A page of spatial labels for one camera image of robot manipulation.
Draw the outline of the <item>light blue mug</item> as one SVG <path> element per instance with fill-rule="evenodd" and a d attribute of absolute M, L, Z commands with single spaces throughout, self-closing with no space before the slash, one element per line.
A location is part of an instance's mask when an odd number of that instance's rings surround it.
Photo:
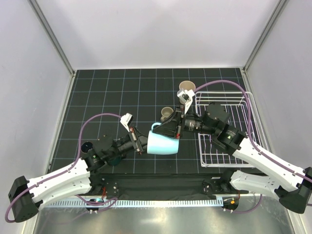
<path fill-rule="evenodd" d="M 155 122 L 151 126 L 147 140 L 147 153 L 154 155 L 173 155 L 178 152 L 179 140 L 156 134 L 154 128 L 161 123 Z"/>

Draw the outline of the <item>dark green mug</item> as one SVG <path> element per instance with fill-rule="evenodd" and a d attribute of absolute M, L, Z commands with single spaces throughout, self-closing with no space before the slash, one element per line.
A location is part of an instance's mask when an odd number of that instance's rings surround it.
<path fill-rule="evenodd" d="M 113 158 L 109 158 L 107 160 L 107 164 L 110 166 L 117 166 L 118 164 L 121 163 L 121 161 L 123 160 L 122 156 L 117 156 L 117 157 L 113 157 Z"/>

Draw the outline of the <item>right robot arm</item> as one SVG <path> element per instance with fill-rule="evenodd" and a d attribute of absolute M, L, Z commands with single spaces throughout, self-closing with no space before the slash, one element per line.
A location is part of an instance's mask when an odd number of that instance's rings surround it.
<path fill-rule="evenodd" d="M 294 166 L 267 151 L 250 137 L 230 125 L 230 114 L 218 103 L 209 104 L 203 116 L 176 111 L 162 123 L 154 123 L 148 136 L 148 153 L 152 144 L 156 154 L 177 153 L 184 132 L 209 135 L 211 144 L 220 153 L 239 158 L 264 173 L 264 176 L 228 170 L 220 179 L 220 189 L 256 192 L 276 199 L 286 209 L 303 214 L 312 195 L 312 169 Z"/>

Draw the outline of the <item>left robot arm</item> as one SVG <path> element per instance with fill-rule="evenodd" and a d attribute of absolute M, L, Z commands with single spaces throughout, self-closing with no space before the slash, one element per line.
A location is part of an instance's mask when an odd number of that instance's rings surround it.
<path fill-rule="evenodd" d="M 83 143 L 82 155 L 63 168 L 33 179 L 16 178 L 8 194 L 5 221 L 24 222 L 45 206 L 70 196 L 100 194 L 103 183 L 99 175 L 104 168 L 119 164 L 128 153 L 146 153 L 147 144 L 147 136 L 132 127 L 117 140 L 105 135 L 94 143 Z"/>

